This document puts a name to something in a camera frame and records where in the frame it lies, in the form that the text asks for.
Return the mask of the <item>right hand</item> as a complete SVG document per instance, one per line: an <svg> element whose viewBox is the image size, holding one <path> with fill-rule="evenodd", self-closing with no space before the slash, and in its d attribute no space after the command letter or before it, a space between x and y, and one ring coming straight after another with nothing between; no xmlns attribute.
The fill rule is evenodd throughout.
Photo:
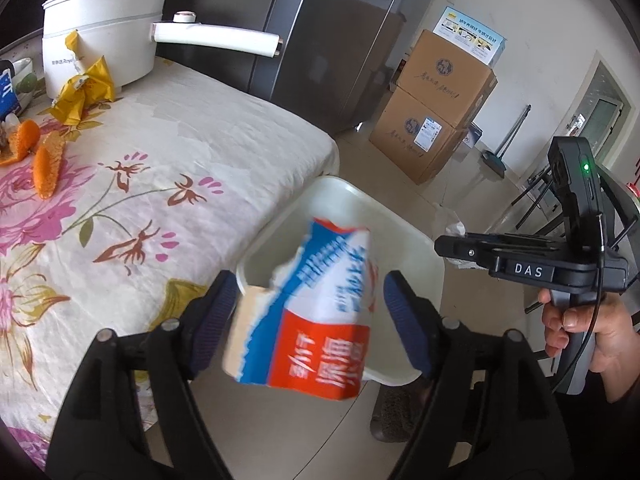
<svg viewBox="0 0 640 480"><path fill-rule="evenodd" d="M544 305L544 351L555 358L570 341L570 334L586 332L593 315L593 306L568 309L562 313L552 302L549 289L538 292ZM616 402L634 388L639 378L639 334L634 330L631 315L622 298L608 292L600 302L593 329L594 348L590 370L600 374L608 402Z"/></svg>

